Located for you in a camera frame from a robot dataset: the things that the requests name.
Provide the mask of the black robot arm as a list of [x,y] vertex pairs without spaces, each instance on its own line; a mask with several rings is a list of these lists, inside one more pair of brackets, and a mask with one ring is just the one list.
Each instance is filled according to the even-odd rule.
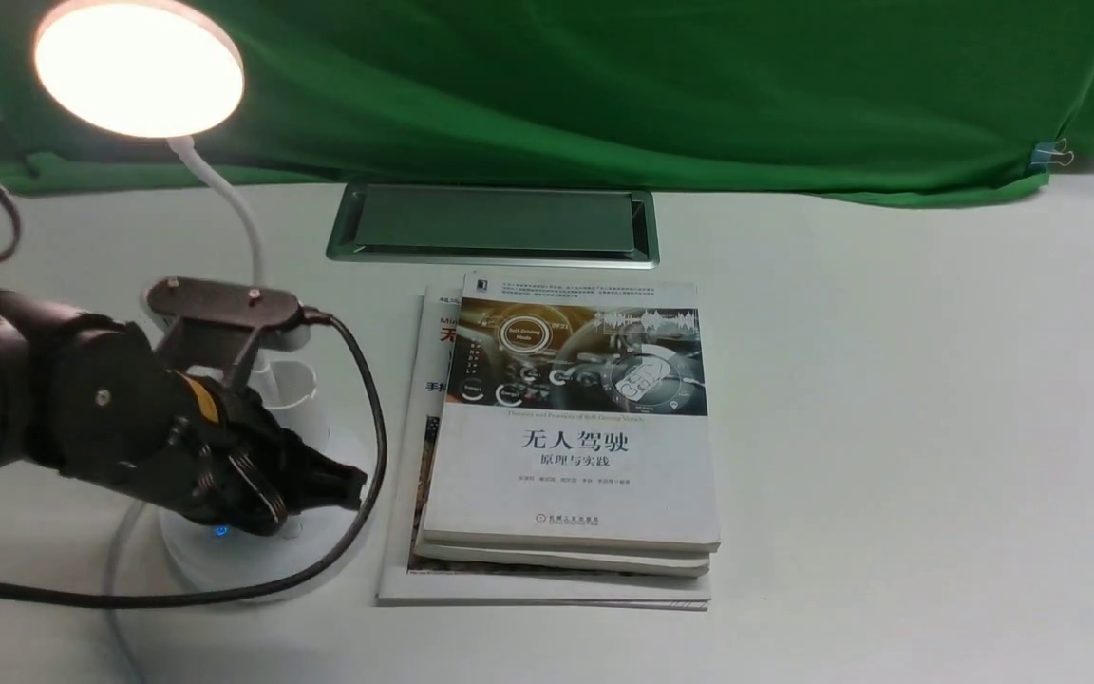
[[133,323],[0,289],[0,468],[30,462],[203,525],[274,536],[312,509],[359,510],[364,471],[278,424],[248,380],[313,316],[290,292],[153,286],[158,347]]

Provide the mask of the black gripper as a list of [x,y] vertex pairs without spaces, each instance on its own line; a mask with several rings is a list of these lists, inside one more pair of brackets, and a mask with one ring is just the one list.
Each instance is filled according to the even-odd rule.
[[44,373],[44,463],[193,523],[277,534],[291,514],[359,512],[368,473],[292,437],[245,389],[165,367],[135,326],[77,331]]

